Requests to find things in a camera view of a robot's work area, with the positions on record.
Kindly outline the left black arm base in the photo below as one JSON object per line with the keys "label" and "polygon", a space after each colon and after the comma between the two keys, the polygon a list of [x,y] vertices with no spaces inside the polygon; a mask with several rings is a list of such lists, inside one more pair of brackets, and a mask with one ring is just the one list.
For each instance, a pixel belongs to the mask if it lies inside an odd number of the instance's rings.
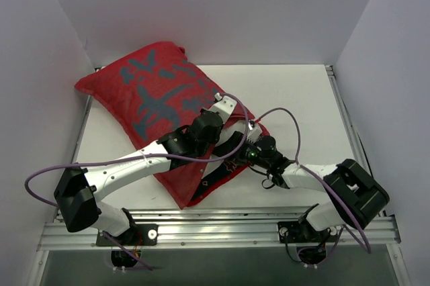
{"label": "left black arm base", "polygon": [[157,224],[138,224],[130,231],[113,239],[122,246],[155,246],[157,245],[159,226]]}

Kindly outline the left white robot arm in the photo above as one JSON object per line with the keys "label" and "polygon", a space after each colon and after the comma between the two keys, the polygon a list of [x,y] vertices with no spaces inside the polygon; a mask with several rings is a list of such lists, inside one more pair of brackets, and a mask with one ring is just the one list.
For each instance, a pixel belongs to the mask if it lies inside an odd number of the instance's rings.
{"label": "left white robot arm", "polygon": [[129,211],[103,199],[139,179],[173,171],[189,164],[191,158],[205,155],[219,141],[227,119],[224,112],[203,109],[191,125],[181,126],[113,164],[65,169],[54,198],[67,230],[96,228],[120,245],[130,244],[137,227]]}

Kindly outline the red pillowcase with grey print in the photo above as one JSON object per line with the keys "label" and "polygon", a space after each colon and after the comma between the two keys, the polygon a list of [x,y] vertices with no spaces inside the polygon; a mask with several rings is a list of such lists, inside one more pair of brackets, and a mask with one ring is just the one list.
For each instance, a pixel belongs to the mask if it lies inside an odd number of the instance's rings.
{"label": "red pillowcase with grey print", "polygon": [[[83,77],[75,88],[100,102],[136,149],[190,125],[223,91],[172,42],[145,46]],[[156,179],[183,209],[197,205],[245,169],[231,160],[193,162]]]}

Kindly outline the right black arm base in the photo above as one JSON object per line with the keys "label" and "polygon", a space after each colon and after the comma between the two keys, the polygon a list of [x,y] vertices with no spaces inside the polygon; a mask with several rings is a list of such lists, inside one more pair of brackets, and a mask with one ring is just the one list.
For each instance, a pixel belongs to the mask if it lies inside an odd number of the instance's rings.
{"label": "right black arm base", "polygon": [[335,228],[327,228],[318,232],[309,224],[298,221],[280,221],[277,223],[277,229],[279,241],[284,244],[334,242],[338,236]]}

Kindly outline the white pillow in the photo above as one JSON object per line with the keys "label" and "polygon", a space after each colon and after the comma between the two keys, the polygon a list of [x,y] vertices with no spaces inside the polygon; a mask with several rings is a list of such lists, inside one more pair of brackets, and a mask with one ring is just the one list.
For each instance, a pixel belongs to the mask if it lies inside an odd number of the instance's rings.
{"label": "white pillow", "polygon": [[224,126],[219,137],[219,141],[217,145],[221,145],[225,143],[235,132],[240,132],[242,134],[245,133],[245,130],[250,132],[252,130],[251,124],[249,121],[245,120],[236,120],[232,123],[231,126]]}

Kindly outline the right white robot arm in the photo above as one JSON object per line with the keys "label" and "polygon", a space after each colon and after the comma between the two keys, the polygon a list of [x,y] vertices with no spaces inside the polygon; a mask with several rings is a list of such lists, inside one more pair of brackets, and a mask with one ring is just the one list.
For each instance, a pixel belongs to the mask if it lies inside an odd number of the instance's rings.
{"label": "right white robot arm", "polygon": [[347,224],[363,230],[390,201],[387,191],[355,160],[346,158],[329,165],[297,164],[277,150],[272,136],[260,136],[254,142],[245,140],[228,159],[265,169],[279,188],[307,189],[329,196],[328,202],[312,205],[298,224],[299,235],[308,241],[331,226]]}

